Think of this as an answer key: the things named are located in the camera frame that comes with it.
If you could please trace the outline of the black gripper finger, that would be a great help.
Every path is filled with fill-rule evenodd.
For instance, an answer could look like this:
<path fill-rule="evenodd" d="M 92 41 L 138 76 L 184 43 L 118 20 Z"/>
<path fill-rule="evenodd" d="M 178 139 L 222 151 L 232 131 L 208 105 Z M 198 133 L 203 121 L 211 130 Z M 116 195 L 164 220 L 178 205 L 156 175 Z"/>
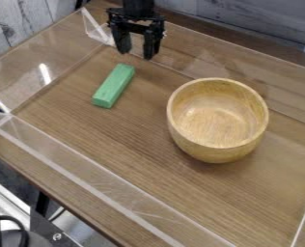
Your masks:
<path fill-rule="evenodd" d="M 112 38 L 115 41 L 118 51 L 122 54 L 128 53 L 132 49 L 132 41 L 131 41 L 130 32 L 126 29 L 123 29 L 120 26 L 112 25 L 111 33 L 112 33 Z"/>
<path fill-rule="evenodd" d="M 162 37 L 151 30 L 147 30 L 143 34 L 143 39 L 143 59 L 151 60 L 159 53 Z"/>

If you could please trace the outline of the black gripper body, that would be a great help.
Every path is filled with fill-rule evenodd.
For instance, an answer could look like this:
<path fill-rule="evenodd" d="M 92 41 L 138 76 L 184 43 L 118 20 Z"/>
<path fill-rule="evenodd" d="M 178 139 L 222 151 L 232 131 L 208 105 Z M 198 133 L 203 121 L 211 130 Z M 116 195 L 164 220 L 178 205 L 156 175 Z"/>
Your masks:
<path fill-rule="evenodd" d="M 164 34 L 164 18 L 155 12 L 154 0 L 122 0 L 120 8 L 108 8 L 108 27 L 116 33 Z"/>

